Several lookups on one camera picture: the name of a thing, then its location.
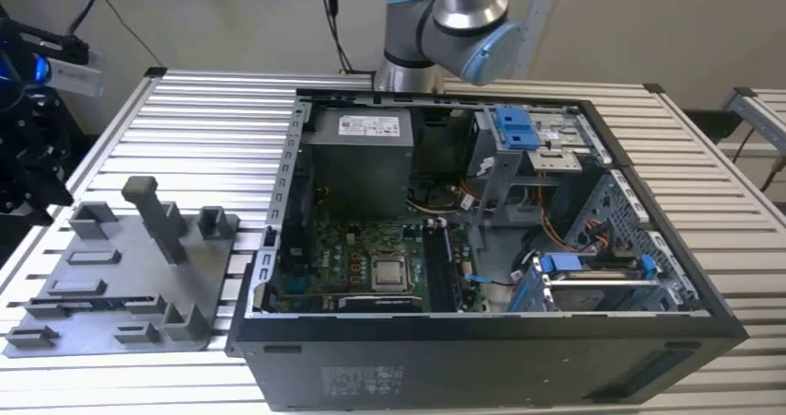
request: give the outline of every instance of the wire bundle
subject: wire bundle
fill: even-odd
[[[537,206],[540,206],[540,222],[543,224],[545,235],[565,251],[577,252],[577,249],[571,247],[564,240],[561,240],[559,234],[556,234],[556,231],[553,230],[551,222],[548,221],[548,215],[545,214],[545,206],[543,203],[543,187],[537,187]]]
[[[589,219],[585,223],[587,229],[595,229],[601,224],[603,222],[600,222],[597,219]],[[597,242],[600,242],[600,247],[597,249],[604,249],[608,247],[608,233],[601,233],[593,238],[597,240]]]

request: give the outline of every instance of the label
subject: label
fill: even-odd
[[[540,139],[547,141],[556,141],[560,138],[560,134],[551,130],[543,130],[541,132],[537,132],[537,135],[540,136]]]
[[[328,397],[394,396],[401,390],[402,366],[326,366],[321,385]]]
[[[397,118],[393,116],[341,116],[338,135],[398,137],[401,133]]]
[[[470,205],[473,203],[474,203],[474,198],[472,196],[469,196],[468,194],[464,194],[464,197],[461,198],[460,207],[468,211],[470,208]]]

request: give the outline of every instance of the metal rail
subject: metal rail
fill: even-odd
[[[178,408],[173,405],[189,403],[188,410],[266,413],[246,367],[221,348],[237,277],[258,244],[294,88],[368,85],[366,77],[353,75],[186,71],[144,80],[69,187],[78,200],[105,201],[116,212],[133,213],[120,196],[122,183],[129,175],[152,174],[161,200],[176,201],[181,212],[220,204],[241,217],[212,343],[204,352],[17,360],[0,356],[0,408],[168,414]],[[751,337],[640,407],[527,413],[786,413],[786,219],[669,99],[641,86],[609,84],[504,81],[476,87],[448,81],[445,86],[449,93],[593,102]],[[0,292],[0,334],[15,326],[22,317],[17,304],[38,291],[57,251],[70,240],[67,216],[69,208],[54,212],[54,226],[31,231],[0,270],[0,284],[7,277]]]

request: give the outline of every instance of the black cable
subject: black cable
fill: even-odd
[[[353,73],[354,69],[352,67],[352,63],[348,60],[346,57],[346,53],[344,52],[344,47],[341,46],[341,41],[338,41],[338,32],[337,32],[337,27],[334,25],[334,17],[330,16],[330,14],[336,14],[337,15],[337,0],[334,0],[334,9],[330,9],[329,5],[328,5],[328,0],[321,0],[321,6],[324,8],[324,16],[325,19],[328,20],[328,28],[330,29],[330,36],[332,36],[332,42],[334,43],[334,50],[338,56],[338,62],[341,63],[341,68],[344,70],[346,70],[348,72]]]
[[[122,17],[120,16],[120,12],[117,12],[117,9],[114,8],[112,2],[109,0],[102,0],[103,3],[106,3],[106,5],[109,6],[109,9],[112,10],[112,13],[114,13],[114,16],[117,18],[117,21],[120,21],[120,25],[125,28],[125,30],[129,32],[129,34],[133,36],[133,38],[136,39],[136,41],[138,42],[138,44],[142,46],[142,48],[146,50],[146,52],[149,53],[149,56],[152,56],[153,61],[156,62],[156,64],[158,65],[158,67],[162,67],[162,62],[158,59],[158,56],[156,56],[156,53],[152,52],[152,50],[149,49],[149,47],[146,47],[145,42],[141,40],[141,38],[138,37],[138,35],[136,34],[136,32],[133,31],[133,29],[129,27],[129,25],[125,22],[125,19],[122,19]]]
[[[736,158],[739,157],[739,154],[741,153],[741,149],[747,144],[747,139],[749,139],[749,136],[752,136],[752,132],[753,132],[753,128],[749,127],[749,131],[747,132],[745,138],[741,140],[741,143],[739,144],[739,148],[736,148],[736,153],[733,153],[732,163],[736,163]]]
[[[769,175],[765,177],[765,180],[763,181],[761,192],[764,192],[765,189],[769,188],[769,185],[772,184],[772,179],[775,178],[776,174],[776,171],[769,171]]]
[[[497,284],[498,286],[516,286],[515,283],[503,283],[503,282],[497,282],[496,280],[490,281],[493,284]]]
[[[86,0],[85,7],[82,8],[82,11],[79,12],[79,14],[75,16],[75,18],[70,22],[69,27],[65,29],[66,36],[71,36],[73,33],[75,32],[75,29],[78,28],[78,26],[82,24],[82,21],[85,20],[86,13],[89,13],[89,9],[91,8],[93,4],[95,4],[95,0]]]

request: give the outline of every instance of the white wall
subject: white wall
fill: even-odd
[[[716,109],[733,86],[786,88],[786,0],[556,0],[533,79],[660,84]]]
[[[62,32],[85,0],[0,0],[9,14]],[[170,68],[249,72],[329,73],[338,68],[320,0],[110,0],[126,23]],[[511,0],[521,19],[531,0]],[[385,0],[340,0],[341,43],[356,69],[381,57]],[[142,72],[149,55],[98,0],[78,36],[105,57],[98,99],[66,96],[83,128],[107,124]]]

